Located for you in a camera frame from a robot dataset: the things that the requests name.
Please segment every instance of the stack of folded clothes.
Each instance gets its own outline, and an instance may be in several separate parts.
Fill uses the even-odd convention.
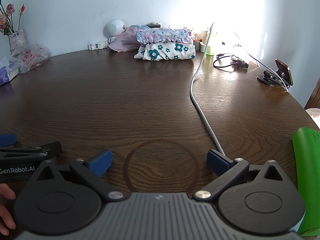
[[[153,28],[136,30],[136,36],[141,45],[134,58],[161,60],[196,57],[192,33],[188,29]]]

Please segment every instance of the phone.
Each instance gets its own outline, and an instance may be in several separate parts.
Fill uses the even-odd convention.
[[[290,68],[284,64],[281,60],[277,59],[275,60],[277,65],[277,74],[290,86],[293,86],[293,80],[290,72]]]

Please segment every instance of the green case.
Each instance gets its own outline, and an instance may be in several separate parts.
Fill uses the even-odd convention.
[[[298,191],[306,205],[306,214],[298,233],[320,235],[320,132],[299,128],[292,136],[297,166]]]

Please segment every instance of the plastic bag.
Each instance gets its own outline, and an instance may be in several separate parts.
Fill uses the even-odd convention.
[[[8,59],[4,57],[0,61],[0,86],[11,81],[19,73],[20,64],[8,64]]]
[[[19,73],[26,73],[30,69],[40,66],[51,56],[51,51],[43,45],[19,43],[8,59],[8,65],[14,63],[19,66]]]

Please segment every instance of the pink cloth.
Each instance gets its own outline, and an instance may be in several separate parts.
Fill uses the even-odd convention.
[[[137,41],[136,30],[140,29],[137,27],[129,27],[124,33],[116,37],[108,47],[117,52],[139,49],[140,43]]]

